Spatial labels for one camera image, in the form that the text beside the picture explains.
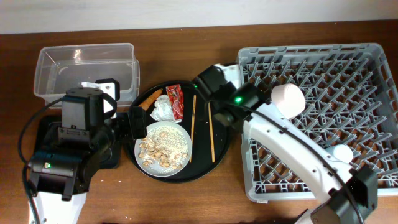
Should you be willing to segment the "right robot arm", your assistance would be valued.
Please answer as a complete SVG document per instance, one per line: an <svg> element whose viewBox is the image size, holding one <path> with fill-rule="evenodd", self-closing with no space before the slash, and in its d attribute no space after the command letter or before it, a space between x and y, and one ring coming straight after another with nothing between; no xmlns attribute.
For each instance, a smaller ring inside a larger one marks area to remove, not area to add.
<svg viewBox="0 0 398 224"><path fill-rule="evenodd" d="M219 65L195 77L193 86L215 105L214 118L261 143L311 190L320 206L304 211L297 223L364 223L378 203L377 174L354 170L293 125L252 83L236 86Z"/></svg>

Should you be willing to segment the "blue plastic cup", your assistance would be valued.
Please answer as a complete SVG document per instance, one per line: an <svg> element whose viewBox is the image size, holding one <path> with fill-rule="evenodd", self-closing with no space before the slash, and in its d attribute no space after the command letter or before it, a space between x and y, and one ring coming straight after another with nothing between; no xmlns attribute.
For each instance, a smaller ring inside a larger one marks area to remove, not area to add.
<svg viewBox="0 0 398 224"><path fill-rule="evenodd" d="M353 159L353 152L351 148L345 144L337 144L325 149L333 157L342 162L349 164Z"/></svg>

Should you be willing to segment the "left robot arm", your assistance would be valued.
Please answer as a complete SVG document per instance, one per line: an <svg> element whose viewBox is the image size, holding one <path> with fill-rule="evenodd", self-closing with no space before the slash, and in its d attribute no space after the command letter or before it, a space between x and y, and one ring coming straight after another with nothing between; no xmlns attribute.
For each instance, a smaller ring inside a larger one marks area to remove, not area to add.
<svg viewBox="0 0 398 224"><path fill-rule="evenodd" d="M59 100L61 125L24 161L29 223L76 223L106 151L147 134L145 110L132 106L113 119L116 100L103 90L71 88Z"/></svg>

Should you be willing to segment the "wooden chopstick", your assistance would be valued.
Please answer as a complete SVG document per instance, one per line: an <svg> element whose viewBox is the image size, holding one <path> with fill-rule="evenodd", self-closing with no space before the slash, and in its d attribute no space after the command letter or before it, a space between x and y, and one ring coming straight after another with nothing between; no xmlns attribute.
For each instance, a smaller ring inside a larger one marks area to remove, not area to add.
<svg viewBox="0 0 398 224"><path fill-rule="evenodd" d="M214 137L213 137L213 121L212 121L212 114L211 114L211 103L208 103L208 124L210 130L210 146L211 146L211 161L215 163L215 144L214 144Z"/></svg>
<svg viewBox="0 0 398 224"><path fill-rule="evenodd" d="M193 108L192 108L191 133L190 133L190 138L191 138L191 142L192 142L192 152L193 152L193 140L194 140L194 133L195 133L196 102L197 102L197 96L194 95L193 96ZM191 152L189 163L192 162L192 152Z"/></svg>

